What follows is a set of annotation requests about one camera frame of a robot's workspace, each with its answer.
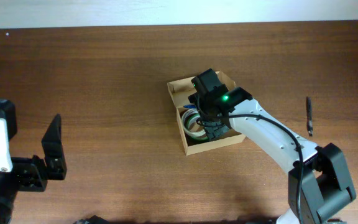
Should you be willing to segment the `green tape roll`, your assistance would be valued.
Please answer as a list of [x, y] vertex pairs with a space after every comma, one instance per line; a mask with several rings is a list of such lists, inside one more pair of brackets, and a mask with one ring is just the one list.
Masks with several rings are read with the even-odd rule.
[[207, 141], [208, 137], [206, 136], [205, 130], [201, 129], [200, 131], [196, 131], [195, 128], [197, 127], [197, 120], [200, 118], [200, 115], [193, 114], [187, 116], [183, 120], [183, 127], [185, 133], [192, 139], [196, 141]]

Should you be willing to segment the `cream masking tape roll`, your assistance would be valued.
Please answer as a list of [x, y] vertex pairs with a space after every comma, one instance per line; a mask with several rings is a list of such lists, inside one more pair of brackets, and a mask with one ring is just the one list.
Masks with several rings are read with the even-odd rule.
[[200, 118], [200, 115], [196, 109], [188, 109], [186, 110], [182, 117], [181, 122], [183, 124], [184, 132], [191, 138], [197, 139], [197, 140], [206, 140], [206, 131], [191, 131], [190, 126], [197, 122], [198, 118]]

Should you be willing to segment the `brown cardboard box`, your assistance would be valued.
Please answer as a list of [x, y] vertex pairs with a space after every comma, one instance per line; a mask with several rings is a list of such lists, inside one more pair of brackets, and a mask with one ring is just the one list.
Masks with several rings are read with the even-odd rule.
[[167, 83], [168, 92], [176, 108], [176, 119], [185, 154], [189, 156], [212, 149], [241, 143], [246, 138], [246, 136], [235, 132], [233, 129], [230, 129], [217, 140], [207, 142], [196, 141], [185, 133], [181, 117], [183, 113], [188, 110], [188, 108], [185, 108], [185, 105], [190, 105], [188, 97], [196, 93], [195, 87], [191, 82], [192, 79], [193, 77], [189, 77]]

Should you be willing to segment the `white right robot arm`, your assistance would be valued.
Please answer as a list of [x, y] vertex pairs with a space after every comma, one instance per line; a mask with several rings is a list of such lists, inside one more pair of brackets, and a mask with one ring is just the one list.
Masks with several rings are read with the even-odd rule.
[[268, 114], [245, 89], [230, 90], [212, 70], [191, 79], [189, 96], [205, 129], [228, 128], [247, 136], [288, 176], [288, 210], [275, 223], [330, 223], [352, 203], [356, 190], [343, 151], [301, 137]]

